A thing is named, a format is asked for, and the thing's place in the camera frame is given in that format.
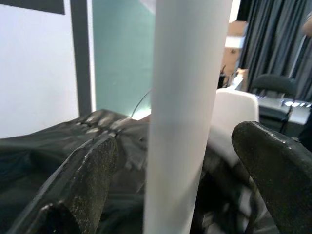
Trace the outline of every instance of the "black curtain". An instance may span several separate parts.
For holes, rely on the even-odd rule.
[[[240,17],[248,15],[249,24],[239,66],[249,69],[249,89],[261,74],[289,75],[304,36],[302,26],[311,10],[311,0],[242,1]],[[293,75],[298,83],[297,99],[311,101],[311,39],[305,41],[298,64]]]

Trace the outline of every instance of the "white cylinder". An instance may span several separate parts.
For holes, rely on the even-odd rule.
[[[190,231],[231,3],[157,1],[145,234]]]

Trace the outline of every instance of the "wire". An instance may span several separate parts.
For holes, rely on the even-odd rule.
[[[136,105],[135,109],[132,112],[131,118],[134,116],[138,106],[141,104],[141,102],[145,99],[145,97],[151,92],[152,89],[150,89],[142,98],[141,100],[138,102],[138,104]]]

